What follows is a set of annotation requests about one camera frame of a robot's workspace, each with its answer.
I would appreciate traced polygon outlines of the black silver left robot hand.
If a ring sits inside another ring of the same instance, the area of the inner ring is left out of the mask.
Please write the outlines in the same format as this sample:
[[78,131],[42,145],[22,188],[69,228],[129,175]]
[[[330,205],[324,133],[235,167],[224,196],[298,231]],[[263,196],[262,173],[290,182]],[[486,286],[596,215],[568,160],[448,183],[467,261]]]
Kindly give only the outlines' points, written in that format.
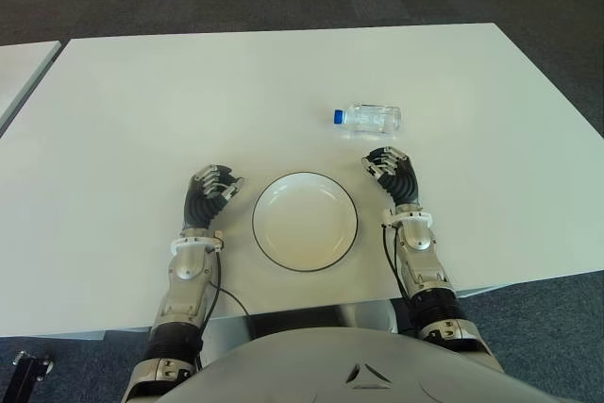
[[243,183],[225,165],[211,164],[193,174],[185,196],[183,228],[208,229]]

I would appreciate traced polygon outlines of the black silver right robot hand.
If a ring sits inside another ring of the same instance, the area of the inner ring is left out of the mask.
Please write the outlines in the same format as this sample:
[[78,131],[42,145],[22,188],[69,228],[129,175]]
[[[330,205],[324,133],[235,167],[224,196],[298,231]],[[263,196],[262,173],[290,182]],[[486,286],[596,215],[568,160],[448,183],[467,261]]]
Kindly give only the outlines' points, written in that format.
[[396,207],[418,205],[419,188],[411,160],[401,150],[380,147],[361,159],[364,170],[393,199]]

